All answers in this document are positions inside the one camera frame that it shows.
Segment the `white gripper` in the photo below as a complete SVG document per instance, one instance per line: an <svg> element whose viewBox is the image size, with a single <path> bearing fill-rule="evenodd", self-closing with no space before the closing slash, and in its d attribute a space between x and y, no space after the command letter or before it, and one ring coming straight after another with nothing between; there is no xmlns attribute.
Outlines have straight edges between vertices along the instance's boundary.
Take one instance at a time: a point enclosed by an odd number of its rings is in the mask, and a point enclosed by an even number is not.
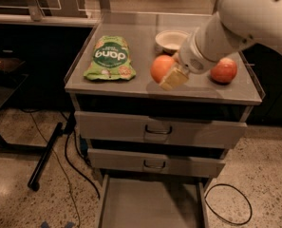
<svg viewBox="0 0 282 228"><path fill-rule="evenodd" d="M179 65L174 64L161 78L159 86L164 90L172 90L185 84L189 80L183 67L194 74L203 74L210 70L219 61L205 56L197 46L196 34L191 33L181 44L178 50Z"/></svg>

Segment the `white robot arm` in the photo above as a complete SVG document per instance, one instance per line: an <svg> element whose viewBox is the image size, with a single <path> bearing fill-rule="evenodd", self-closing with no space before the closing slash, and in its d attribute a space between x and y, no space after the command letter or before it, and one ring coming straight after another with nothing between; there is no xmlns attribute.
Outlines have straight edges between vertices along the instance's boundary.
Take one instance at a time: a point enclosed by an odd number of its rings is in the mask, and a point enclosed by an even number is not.
<svg viewBox="0 0 282 228"><path fill-rule="evenodd" d="M183 41L160 87L171 90L254 44L282 55L282 0L217 0L216 12Z"/></svg>

